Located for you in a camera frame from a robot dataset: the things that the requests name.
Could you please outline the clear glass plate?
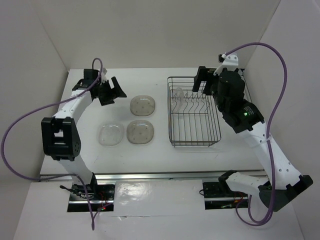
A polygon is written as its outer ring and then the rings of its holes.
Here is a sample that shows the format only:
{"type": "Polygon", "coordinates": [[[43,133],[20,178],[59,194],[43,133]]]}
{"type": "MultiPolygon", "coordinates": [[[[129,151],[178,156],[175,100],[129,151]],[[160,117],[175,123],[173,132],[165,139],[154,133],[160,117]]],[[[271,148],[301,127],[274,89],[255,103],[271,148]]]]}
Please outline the clear glass plate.
{"type": "Polygon", "coordinates": [[[184,101],[184,91],[181,87],[177,87],[171,98],[171,111],[173,114],[177,114],[183,106],[184,101]]]}
{"type": "Polygon", "coordinates": [[[98,130],[97,140],[102,146],[118,145],[124,136],[124,126],[121,123],[104,123],[98,130]]]}

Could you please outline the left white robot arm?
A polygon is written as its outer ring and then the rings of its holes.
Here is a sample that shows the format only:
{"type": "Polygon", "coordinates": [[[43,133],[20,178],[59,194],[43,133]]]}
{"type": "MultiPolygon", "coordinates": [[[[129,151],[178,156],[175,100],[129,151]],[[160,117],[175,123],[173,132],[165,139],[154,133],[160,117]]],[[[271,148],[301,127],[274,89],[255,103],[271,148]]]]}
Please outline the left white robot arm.
{"type": "Polygon", "coordinates": [[[94,99],[98,99],[101,106],[106,106],[113,104],[117,98],[127,97],[116,77],[111,78],[111,87],[99,73],[90,70],[89,74],[85,74],[72,88],[72,100],[66,102],[54,116],[41,121],[44,154],[59,162],[71,174],[73,184],[88,200],[97,197],[99,187],[95,174],[87,168],[80,155],[82,143],[77,123],[94,99]]]}

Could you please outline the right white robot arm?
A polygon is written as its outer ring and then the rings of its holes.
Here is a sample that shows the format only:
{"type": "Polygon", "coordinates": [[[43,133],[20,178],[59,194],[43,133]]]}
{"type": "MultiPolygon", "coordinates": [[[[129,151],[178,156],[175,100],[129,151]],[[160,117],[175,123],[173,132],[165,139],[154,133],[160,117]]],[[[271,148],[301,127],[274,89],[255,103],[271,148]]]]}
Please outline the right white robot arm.
{"type": "Polygon", "coordinates": [[[245,99],[245,81],[238,69],[223,69],[215,75],[213,68],[200,66],[194,77],[193,92],[204,83],[203,93],[212,96],[224,121],[253,150],[266,177],[253,177],[229,170],[218,178],[223,196],[241,192],[258,197],[277,212],[313,184],[309,175],[301,174],[288,160],[277,142],[267,132],[267,123],[259,109],[245,99]]]}

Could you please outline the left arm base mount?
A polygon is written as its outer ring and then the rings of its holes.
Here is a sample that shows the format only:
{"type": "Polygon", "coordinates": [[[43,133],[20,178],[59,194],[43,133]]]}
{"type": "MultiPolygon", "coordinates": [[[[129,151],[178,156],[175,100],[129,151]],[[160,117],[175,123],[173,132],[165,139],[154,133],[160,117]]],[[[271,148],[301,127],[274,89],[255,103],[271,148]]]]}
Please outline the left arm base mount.
{"type": "MultiPolygon", "coordinates": [[[[68,200],[67,212],[69,213],[84,213],[89,212],[88,201],[84,190],[79,190],[75,185],[72,187],[59,186],[60,189],[70,193],[68,200]]],[[[96,193],[88,190],[88,198],[92,211],[113,212],[115,198],[115,183],[98,184],[96,193]]]]}

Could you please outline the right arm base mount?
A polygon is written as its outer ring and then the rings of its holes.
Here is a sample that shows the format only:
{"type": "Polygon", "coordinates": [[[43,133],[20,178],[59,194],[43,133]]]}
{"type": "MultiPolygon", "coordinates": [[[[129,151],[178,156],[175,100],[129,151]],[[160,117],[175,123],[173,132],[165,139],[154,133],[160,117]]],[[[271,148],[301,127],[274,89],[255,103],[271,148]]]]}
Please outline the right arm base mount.
{"type": "Polygon", "coordinates": [[[206,210],[222,210],[248,207],[248,195],[243,192],[232,191],[226,183],[227,177],[236,173],[229,170],[222,174],[217,181],[203,182],[199,194],[204,197],[206,210]]]}

